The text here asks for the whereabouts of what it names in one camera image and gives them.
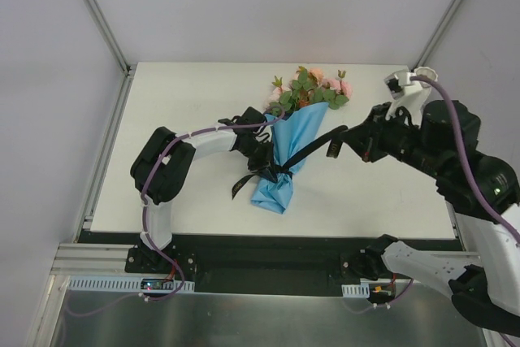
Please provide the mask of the black ribbon gold lettering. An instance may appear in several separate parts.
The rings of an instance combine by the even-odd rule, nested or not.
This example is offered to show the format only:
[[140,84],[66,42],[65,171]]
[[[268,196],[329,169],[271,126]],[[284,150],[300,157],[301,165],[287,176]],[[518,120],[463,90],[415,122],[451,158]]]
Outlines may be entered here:
[[[304,160],[348,129],[347,126],[341,125],[314,139],[312,137],[314,132],[309,125],[296,126],[287,121],[273,125],[271,135],[265,135],[264,138],[269,137],[273,143],[276,178],[264,179],[249,172],[233,185],[232,196],[235,197],[252,178],[258,176],[261,178],[261,188],[254,201],[259,205],[284,210],[293,195],[293,174],[301,169]],[[251,132],[241,133],[233,149],[239,151],[240,142],[246,137],[254,137],[254,135]]]

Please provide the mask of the pink artificial flower bunch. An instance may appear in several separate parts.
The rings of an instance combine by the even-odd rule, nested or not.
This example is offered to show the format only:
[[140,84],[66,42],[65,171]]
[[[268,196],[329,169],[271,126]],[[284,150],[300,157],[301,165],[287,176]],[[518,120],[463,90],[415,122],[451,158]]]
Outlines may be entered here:
[[299,66],[290,80],[275,76],[273,90],[267,99],[266,112],[279,115],[292,114],[308,106],[325,102],[332,110],[347,104],[353,88],[345,79],[346,70],[338,70],[336,76],[326,77],[320,68]]

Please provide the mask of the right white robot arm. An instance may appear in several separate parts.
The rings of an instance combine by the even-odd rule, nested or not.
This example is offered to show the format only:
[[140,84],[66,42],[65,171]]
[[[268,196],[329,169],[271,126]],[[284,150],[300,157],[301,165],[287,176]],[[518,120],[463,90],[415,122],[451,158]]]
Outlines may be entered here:
[[[453,208],[472,236],[480,265],[435,258],[389,235],[349,257],[352,273],[377,280],[389,272],[420,281],[447,297],[477,327],[519,335],[519,240],[491,216],[470,187],[473,174],[481,196],[507,223],[519,226],[519,183],[505,161],[477,151],[481,120],[458,101],[426,104],[419,126],[399,108],[372,108],[366,120],[344,131],[340,140],[366,163],[391,156],[433,178],[437,193]],[[467,164],[459,156],[466,152]]]

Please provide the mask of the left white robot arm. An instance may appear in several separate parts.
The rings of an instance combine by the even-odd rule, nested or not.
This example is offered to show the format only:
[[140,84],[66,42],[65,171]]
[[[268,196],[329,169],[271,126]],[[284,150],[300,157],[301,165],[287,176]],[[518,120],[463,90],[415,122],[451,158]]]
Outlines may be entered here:
[[270,135],[264,131],[280,121],[249,107],[242,115],[221,119],[194,132],[176,134],[166,127],[155,129],[131,166],[130,175],[140,194],[140,239],[148,248],[143,262],[155,273],[171,265],[171,210],[196,160],[212,154],[237,151],[248,159],[247,178],[259,176],[277,181]]

